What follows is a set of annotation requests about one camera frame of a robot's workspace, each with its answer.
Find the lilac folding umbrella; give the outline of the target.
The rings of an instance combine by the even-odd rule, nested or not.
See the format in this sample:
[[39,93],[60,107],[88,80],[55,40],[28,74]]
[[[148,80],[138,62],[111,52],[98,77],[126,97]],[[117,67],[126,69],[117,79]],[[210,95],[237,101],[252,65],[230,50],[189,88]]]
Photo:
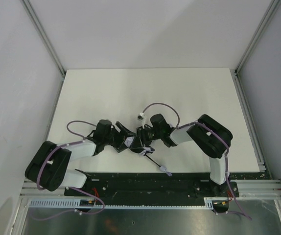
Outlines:
[[127,137],[126,140],[124,141],[124,144],[133,153],[139,154],[141,156],[145,156],[149,161],[151,161],[155,166],[159,168],[159,171],[161,173],[164,173],[169,177],[172,176],[172,173],[169,172],[164,165],[157,163],[149,156],[149,154],[155,152],[155,149],[151,146],[144,145],[140,137]]

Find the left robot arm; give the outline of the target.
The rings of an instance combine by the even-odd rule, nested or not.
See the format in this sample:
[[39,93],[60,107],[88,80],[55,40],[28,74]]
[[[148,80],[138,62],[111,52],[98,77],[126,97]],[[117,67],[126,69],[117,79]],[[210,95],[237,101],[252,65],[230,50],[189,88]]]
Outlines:
[[129,131],[116,122],[101,119],[87,136],[81,140],[64,144],[51,141],[42,143],[25,170],[25,177],[39,190],[55,191],[59,187],[82,188],[87,175],[75,169],[68,169],[71,161],[92,157],[101,153],[106,146],[112,146],[117,152],[127,148],[125,139]]

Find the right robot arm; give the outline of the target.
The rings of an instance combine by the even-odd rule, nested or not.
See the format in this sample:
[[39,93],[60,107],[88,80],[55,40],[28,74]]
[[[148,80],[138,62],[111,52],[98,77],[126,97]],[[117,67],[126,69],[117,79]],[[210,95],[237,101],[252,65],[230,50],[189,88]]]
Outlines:
[[122,152],[129,149],[133,153],[148,157],[155,149],[152,142],[161,140],[167,147],[176,147],[193,141],[209,157],[210,186],[213,194],[219,196],[229,187],[228,164],[224,159],[229,153],[232,133],[223,125],[203,114],[192,123],[173,127],[166,122],[162,114],[153,115],[151,125],[138,127],[136,132],[126,129],[117,122],[111,146]]

